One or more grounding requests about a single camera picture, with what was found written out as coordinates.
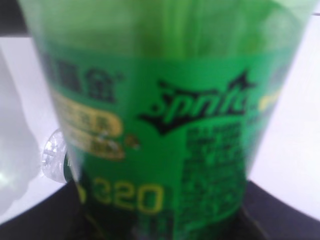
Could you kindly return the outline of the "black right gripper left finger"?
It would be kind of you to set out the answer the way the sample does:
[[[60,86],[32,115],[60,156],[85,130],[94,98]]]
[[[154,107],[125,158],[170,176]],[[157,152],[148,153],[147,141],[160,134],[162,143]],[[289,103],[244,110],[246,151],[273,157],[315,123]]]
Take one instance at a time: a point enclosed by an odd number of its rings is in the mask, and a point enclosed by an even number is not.
[[[97,240],[70,181],[30,210],[0,225],[2,240]]]

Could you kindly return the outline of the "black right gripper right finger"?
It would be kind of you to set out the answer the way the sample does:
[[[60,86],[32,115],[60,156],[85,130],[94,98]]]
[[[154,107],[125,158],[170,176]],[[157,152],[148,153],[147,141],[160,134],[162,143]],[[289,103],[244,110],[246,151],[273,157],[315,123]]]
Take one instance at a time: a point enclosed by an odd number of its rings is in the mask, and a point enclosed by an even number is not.
[[[242,240],[318,240],[320,221],[247,183],[238,213]]]

